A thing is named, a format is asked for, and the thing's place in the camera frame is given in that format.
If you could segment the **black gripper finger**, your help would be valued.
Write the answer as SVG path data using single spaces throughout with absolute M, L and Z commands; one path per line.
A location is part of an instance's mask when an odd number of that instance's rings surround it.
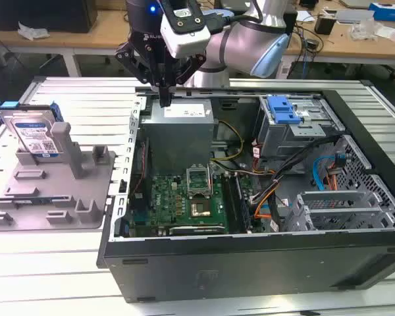
M 169 107 L 177 85 L 183 85 L 206 61 L 205 53 L 175 59 L 165 57 L 165 107 Z
M 157 62 L 156 50 L 145 44 L 142 53 L 132 43 L 126 42 L 118 47 L 116 60 L 143 84 L 150 84 L 153 91 L 159 94 L 160 107 L 165 107 L 165 81 Z

